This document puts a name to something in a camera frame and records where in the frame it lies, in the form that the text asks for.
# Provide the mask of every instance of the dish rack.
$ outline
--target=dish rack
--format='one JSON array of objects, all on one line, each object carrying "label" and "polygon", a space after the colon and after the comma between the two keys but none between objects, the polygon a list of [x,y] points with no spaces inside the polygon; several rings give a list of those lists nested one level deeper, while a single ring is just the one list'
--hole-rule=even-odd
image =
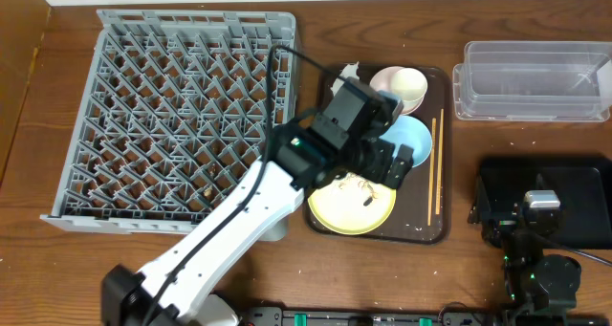
[{"label": "dish rack", "polygon": [[[268,51],[298,49],[287,12],[101,10],[101,31],[51,215],[71,231],[188,233],[265,142]],[[273,124],[296,57],[276,51]]]}]

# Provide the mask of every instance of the blue bowl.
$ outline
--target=blue bowl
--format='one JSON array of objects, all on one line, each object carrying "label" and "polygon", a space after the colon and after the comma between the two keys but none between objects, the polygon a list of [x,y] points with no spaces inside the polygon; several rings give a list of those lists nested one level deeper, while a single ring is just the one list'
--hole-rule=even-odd
[{"label": "blue bowl", "polygon": [[424,163],[431,153],[429,129],[420,120],[411,116],[399,116],[389,130],[382,134],[381,139],[395,144],[394,158],[398,155],[401,144],[412,148],[413,167]]}]

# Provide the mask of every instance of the wooden tabletop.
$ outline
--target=wooden tabletop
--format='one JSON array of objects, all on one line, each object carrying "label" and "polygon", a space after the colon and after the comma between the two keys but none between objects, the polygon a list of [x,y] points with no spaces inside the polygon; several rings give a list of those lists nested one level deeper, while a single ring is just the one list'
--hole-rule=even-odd
[{"label": "wooden tabletop", "polygon": [[[156,9],[157,6],[137,6]],[[431,65],[450,74],[472,40],[612,41],[612,0],[398,0],[171,5],[165,9],[290,11],[303,50],[325,64]],[[96,8],[55,8],[0,189],[0,323],[91,325],[99,284],[116,264],[137,270],[181,239],[64,232],[50,213],[100,23]],[[317,71],[301,67],[298,110],[315,104]],[[490,154],[593,153],[612,158],[606,123],[452,123],[452,226],[436,246],[312,232],[301,211],[289,234],[257,243],[219,283],[238,307],[439,311],[450,301],[493,309],[509,301],[502,252],[466,223],[479,161]],[[612,252],[594,253],[612,259]],[[612,272],[582,264],[577,314],[612,318]]]}]

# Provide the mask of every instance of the transparent container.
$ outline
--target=transparent container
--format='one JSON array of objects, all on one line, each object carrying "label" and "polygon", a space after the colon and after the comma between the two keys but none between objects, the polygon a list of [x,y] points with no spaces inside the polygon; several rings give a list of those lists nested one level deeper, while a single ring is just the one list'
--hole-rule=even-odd
[{"label": "transparent container", "polygon": [[606,121],[612,43],[470,42],[453,70],[460,120]]}]

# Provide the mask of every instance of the yellow plate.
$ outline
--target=yellow plate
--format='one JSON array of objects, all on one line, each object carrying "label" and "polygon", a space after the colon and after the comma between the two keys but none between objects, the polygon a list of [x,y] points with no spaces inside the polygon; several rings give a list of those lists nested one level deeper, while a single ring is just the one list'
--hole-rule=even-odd
[{"label": "yellow plate", "polygon": [[349,173],[315,191],[310,209],[325,227],[345,235],[364,234],[380,226],[395,205],[395,190]]}]

